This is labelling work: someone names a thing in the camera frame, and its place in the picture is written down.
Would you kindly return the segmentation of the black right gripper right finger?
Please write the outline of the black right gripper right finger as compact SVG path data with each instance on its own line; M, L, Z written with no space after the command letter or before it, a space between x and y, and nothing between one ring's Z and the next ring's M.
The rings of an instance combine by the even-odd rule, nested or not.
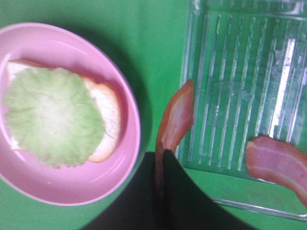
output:
M169 230L254 230L210 199L183 170L170 150L164 151L166 223Z

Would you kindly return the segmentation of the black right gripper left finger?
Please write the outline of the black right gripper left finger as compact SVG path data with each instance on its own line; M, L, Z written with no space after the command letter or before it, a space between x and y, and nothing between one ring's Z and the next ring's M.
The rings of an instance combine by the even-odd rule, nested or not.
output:
M147 152L119 196L84 230L154 230L154 153Z

